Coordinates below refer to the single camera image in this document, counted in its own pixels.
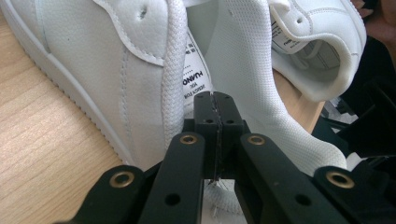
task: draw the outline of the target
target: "screw hole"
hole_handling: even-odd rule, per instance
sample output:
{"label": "screw hole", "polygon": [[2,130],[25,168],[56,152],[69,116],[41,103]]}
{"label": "screw hole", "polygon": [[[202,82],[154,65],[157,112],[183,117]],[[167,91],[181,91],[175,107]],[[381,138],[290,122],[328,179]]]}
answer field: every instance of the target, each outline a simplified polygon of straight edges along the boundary
{"label": "screw hole", "polygon": [[134,182],[134,174],[122,171],[111,176],[110,186],[115,189],[122,189],[128,187],[132,182]]}
{"label": "screw hole", "polygon": [[247,139],[247,141],[250,144],[253,144],[253,145],[256,145],[256,146],[261,146],[261,145],[264,145],[264,143],[265,143],[265,140],[262,137],[259,137],[259,136],[256,136],[256,135],[250,136]]}
{"label": "screw hole", "polygon": [[295,200],[297,203],[303,206],[309,206],[312,204],[311,200],[303,194],[297,194]]}
{"label": "screw hole", "polygon": [[180,196],[178,194],[169,194],[165,198],[165,203],[169,206],[175,206],[180,203]]}
{"label": "screw hole", "polygon": [[198,141],[197,137],[193,135],[184,135],[180,138],[180,142],[185,145],[192,145]]}
{"label": "screw hole", "polygon": [[352,189],[355,187],[355,182],[349,176],[339,172],[330,171],[326,174],[326,178],[330,183],[342,189]]}

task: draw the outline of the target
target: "white mesh lining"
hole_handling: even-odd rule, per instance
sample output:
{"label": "white mesh lining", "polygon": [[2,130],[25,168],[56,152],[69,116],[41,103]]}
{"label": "white mesh lining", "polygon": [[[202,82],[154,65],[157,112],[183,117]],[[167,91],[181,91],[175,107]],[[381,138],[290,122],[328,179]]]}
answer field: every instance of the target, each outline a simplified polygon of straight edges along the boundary
{"label": "white mesh lining", "polygon": [[[219,18],[205,59],[214,87],[235,99],[251,131],[273,139],[302,172],[312,175],[327,165],[347,167],[341,151],[307,133],[288,114],[277,93],[265,1],[219,1]],[[235,202],[205,195],[216,206],[234,210]]]}

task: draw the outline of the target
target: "shoe tongue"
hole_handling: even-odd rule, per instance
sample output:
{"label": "shoe tongue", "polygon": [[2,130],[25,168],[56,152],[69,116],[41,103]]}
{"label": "shoe tongue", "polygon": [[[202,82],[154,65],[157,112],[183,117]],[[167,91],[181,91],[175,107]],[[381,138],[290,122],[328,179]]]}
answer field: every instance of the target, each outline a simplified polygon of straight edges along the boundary
{"label": "shoe tongue", "polygon": [[280,7],[290,11],[290,2],[288,0],[268,0],[268,6]]}
{"label": "shoe tongue", "polygon": [[193,96],[202,91],[212,91],[212,81],[205,58],[189,29],[183,72],[184,109],[186,114],[192,111]]}
{"label": "shoe tongue", "polygon": [[272,48],[279,53],[294,54],[303,49],[309,42],[296,41],[288,37],[278,25],[277,21],[271,17]]}

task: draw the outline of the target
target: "stitching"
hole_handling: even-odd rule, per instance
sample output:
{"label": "stitching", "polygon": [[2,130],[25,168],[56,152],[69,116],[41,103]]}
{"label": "stitching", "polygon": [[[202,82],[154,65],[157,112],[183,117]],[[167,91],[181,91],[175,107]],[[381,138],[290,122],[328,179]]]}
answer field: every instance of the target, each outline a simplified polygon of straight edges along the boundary
{"label": "stitching", "polygon": [[330,49],[332,50],[332,52],[334,53],[334,55],[337,57],[338,62],[340,63],[340,55],[338,54],[337,50],[336,50],[333,46],[331,46]]}
{"label": "stitching", "polygon": [[313,31],[313,29],[312,29],[312,27],[313,27],[313,22],[312,22],[311,18],[309,17],[309,15],[308,15],[305,11],[303,11],[302,8],[300,8],[300,6],[296,3],[295,0],[293,0],[292,3],[293,3],[293,5],[294,5],[294,7],[295,7],[301,14],[303,14],[303,15],[306,17],[306,19],[309,21],[309,34],[314,33],[314,31]]}
{"label": "stitching", "polygon": [[318,53],[317,55],[318,55],[318,59],[319,59],[320,62],[323,64],[323,66],[324,66],[326,69],[329,69],[329,65],[324,61],[324,59],[323,59],[323,57],[321,56],[321,54]]}
{"label": "stitching", "polygon": [[340,14],[344,14],[344,15],[347,14],[344,10],[341,10],[338,8],[332,8],[332,7],[315,9],[315,10],[309,11],[308,14],[315,15],[315,14],[319,14],[319,13],[323,13],[323,12],[335,12],[335,13],[340,13]]}
{"label": "stitching", "polygon": [[145,55],[154,57],[154,58],[156,58],[156,59],[161,59],[161,60],[163,60],[163,57],[156,56],[156,55],[154,55],[153,53],[150,53],[150,52],[146,52],[145,50],[142,50],[142,49],[139,48],[137,45],[135,45],[135,44],[132,42],[131,38],[128,36],[128,34],[125,32],[125,30],[124,30],[124,28],[123,28],[123,26],[122,26],[122,24],[121,24],[121,22],[120,22],[119,17],[116,15],[116,10],[114,9],[114,7],[111,6],[107,1],[101,1],[101,2],[102,2],[103,4],[105,4],[106,7],[108,7],[108,9],[110,10],[109,13],[111,13],[111,18],[113,18],[113,19],[115,20],[114,22],[120,27],[121,33],[125,36],[127,42],[128,42],[129,44],[131,44],[133,48],[135,48],[136,50],[140,51],[141,53],[143,53],[143,54],[145,54]]}
{"label": "stitching", "polygon": [[131,122],[128,117],[128,101],[127,101],[127,66],[128,66],[128,49],[123,46],[122,53],[122,64],[120,71],[120,92],[121,92],[121,115],[123,125],[127,134],[128,139],[132,140],[132,129]]}

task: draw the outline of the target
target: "white leather upper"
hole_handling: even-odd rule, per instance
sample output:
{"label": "white leather upper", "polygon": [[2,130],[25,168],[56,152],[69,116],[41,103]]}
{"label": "white leather upper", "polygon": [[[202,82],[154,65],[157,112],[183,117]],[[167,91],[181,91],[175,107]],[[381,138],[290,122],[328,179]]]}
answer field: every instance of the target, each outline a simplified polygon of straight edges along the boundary
{"label": "white leather upper", "polygon": [[163,65],[168,13],[165,1],[93,0],[113,20],[122,43],[134,55],[149,63]]}
{"label": "white leather upper", "polygon": [[289,56],[273,50],[273,67],[307,98],[313,101],[335,98],[349,87],[361,59],[366,41],[361,17],[349,0],[289,1],[290,10],[270,6],[271,15],[284,34],[295,41],[324,40],[337,51],[340,66],[301,70],[293,66]]}
{"label": "white leather upper", "polygon": [[[114,7],[140,10],[122,2],[131,3],[117,1]],[[158,130],[163,126],[161,64],[166,41],[161,32],[167,33],[167,19],[153,19],[164,12],[158,12],[163,1],[152,2],[156,4],[147,5],[143,19],[122,23],[128,18],[119,16],[120,22],[115,23],[114,17],[91,0],[40,1],[50,53],[75,76],[125,148],[152,144],[138,152],[129,149],[123,156],[143,169],[160,161],[165,151],[163,132]],[[119,33],[117,27],[125,32]],[[161,55],[161,59],[154,60],[152,55]]]}

